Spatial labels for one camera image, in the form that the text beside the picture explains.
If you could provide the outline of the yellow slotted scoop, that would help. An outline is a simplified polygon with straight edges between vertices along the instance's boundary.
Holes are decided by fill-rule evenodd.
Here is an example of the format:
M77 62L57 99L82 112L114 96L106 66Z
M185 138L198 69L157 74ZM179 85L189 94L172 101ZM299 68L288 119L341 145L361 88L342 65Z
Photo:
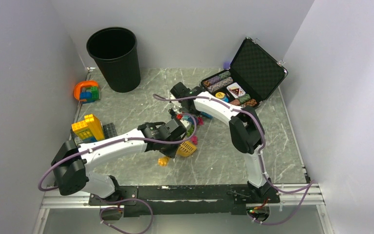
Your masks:
M191 141L185 141L181 143L176 151L176 156L182 156L182 157L188 157L191 156L195 151L197 150L197 147L194 143ZM163 156L158 159L158 165L159 166L167 166L168 162L170 161L169 156Z

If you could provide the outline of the blue hand brush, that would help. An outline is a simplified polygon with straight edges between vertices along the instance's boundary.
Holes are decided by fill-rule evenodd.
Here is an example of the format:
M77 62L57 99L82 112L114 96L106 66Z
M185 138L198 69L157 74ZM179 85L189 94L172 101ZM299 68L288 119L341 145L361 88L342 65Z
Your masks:
M208 113L205 113L205 112L201 112L200 115L203 116L203 117L205 117L205 118L207 118L207 119L213 119L212 115L210 115Z

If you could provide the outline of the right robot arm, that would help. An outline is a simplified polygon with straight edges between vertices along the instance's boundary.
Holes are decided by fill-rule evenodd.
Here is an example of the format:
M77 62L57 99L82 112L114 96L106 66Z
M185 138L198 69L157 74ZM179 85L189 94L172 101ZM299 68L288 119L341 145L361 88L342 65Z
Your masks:
M266 140L255 109L229 104L201 87L189 89L181 82L170 93L171 100L189 113L209 114L229 127L232 144L245 159L250 198L257 203L267 198L271 181L263 159Z

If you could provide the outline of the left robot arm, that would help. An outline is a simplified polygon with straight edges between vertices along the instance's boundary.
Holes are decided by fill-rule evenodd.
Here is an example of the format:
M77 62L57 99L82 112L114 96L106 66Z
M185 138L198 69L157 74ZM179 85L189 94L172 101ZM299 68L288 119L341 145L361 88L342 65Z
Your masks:
M113 205L121 196L116 178L97 174L94 168L116 158L148 151L174 158L191 126L187 121L171 119L167 123L145 122L125 134L98 142L76 145L68 140L51 163L57 189L63 196L80 191L95 194Z

